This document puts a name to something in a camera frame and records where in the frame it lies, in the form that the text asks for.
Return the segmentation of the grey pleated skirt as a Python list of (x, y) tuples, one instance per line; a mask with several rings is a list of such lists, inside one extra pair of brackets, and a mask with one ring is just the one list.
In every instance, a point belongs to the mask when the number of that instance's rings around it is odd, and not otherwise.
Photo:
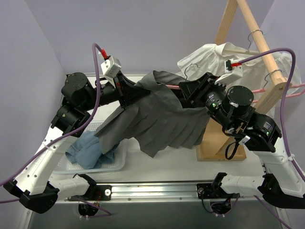
[(140, 150), (154, 157), (167, 146), (192, 148), (202, 142), (209, 115), (206, 108), (184, 108), (167, 85), (185, 79), (152, 71), (135, 85), (151, 93), (123, 109), (118, 107), (95, 131), (103, 153), (124, 139), (135, 138)]

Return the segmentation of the blue denim skirt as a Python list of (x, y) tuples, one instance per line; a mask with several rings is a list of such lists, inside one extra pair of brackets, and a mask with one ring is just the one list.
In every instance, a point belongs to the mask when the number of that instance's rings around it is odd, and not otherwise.
[(84, 169), (98, 169), (104, 164), (112, 164), (115, 160), (116, 144), (107, 153), (102, 151), (99, 139), (94, 131), (85, 131), (67, 149), (65, 155), (72, 164), (79, 164)]

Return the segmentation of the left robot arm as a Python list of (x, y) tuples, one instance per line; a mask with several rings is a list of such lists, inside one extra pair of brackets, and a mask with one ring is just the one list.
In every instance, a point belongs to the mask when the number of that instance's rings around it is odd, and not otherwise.
[(67, 76), (61, 90), (63, 103), (51, 122), (39, 150), (16, 175), (2, 183), (10, 194), (27, 209), (42, 214), (58, 200), (81, 197), (91, 200), (97, 194), (97, 183), (86, 174), (75, 174), (70, 179), (51, 181), (50, 176), (68, 148), (84, 132), (99, 106), (119, 101), (126, 108), (150, 92), (135, 85), (121, 72), (111, 84), (93, 87), (87, 76), (77, 72)]

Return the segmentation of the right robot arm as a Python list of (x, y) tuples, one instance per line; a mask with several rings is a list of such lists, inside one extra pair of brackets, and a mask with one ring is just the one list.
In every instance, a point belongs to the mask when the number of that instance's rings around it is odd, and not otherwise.
[(233, 159), (240, 146), (257, 155), (265, 169), (262, 176), (233, 176), (219, 173), (204, 198), (246, 195), (262, 196), (272, 206), (286, 209), (305, 207), (303, 173), (284, 146), (282, 129), (273, 118), (258, 113), (252, 102), (252, 91), (244, 86), (226, 88), (217, 77), (205, 73), (200, 79), (179, 83), (186, 103), (192, 108), (206, 108), (208, 115), (234, 141), (225, 150), (225, 158)]

